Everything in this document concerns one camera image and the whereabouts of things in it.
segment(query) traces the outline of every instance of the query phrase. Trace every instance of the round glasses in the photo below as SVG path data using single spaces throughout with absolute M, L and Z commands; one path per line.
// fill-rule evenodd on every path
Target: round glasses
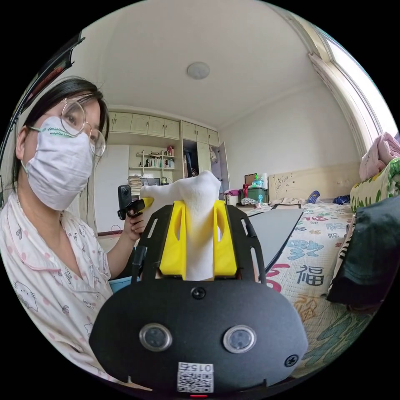
M 66 132 L 71 136 L 78 136 L 81 134 L 85 126 L 90 128 L 89 139 L 90 148 L 92 153 L 101 157 L 105 151 L 105 138 L 98 129 L 93 129 L 92 126 L 86 122 L 85 110 L 75 100 L 64 100 L 65 106 L 61 113 L 61 124 Z

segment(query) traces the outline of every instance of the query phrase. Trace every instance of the green blanket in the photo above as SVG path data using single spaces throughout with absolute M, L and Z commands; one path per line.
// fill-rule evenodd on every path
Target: green blanket
M 379 174 L 353 186 L 350 203 L 353 212 L 388 197 L 400 195 L 400 158 L 392 160 Z

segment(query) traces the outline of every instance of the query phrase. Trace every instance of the camera lens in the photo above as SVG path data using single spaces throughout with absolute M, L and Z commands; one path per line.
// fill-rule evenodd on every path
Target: camera lens
M 245 353 L 255 344 L 256 334 L 248 326 L 236 325 L 227 330 L 224 335 L 223 344 L 230 353 Z
M 172 344 L 169 330 L 156 323 L 145 325 L 139 332 L 139 340 L 142 346 L 150 351 L 164 351 Z

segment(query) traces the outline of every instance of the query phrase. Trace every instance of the qr code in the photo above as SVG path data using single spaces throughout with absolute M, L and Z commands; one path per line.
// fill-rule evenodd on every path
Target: qr code
M 214 374 L 207 364 L 180 363 L 177 387 L 179 392 L 212 393 L 214 391 Z

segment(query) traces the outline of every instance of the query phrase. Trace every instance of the woman's hand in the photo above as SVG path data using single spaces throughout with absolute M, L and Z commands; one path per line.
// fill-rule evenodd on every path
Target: woman's hand
M 133 242 L 140 239 L 140 234 L 145 230 L 145 222 L 143 215 L 130 218 L 128 215 L 125 219 L 123 234 L 127 235 Z

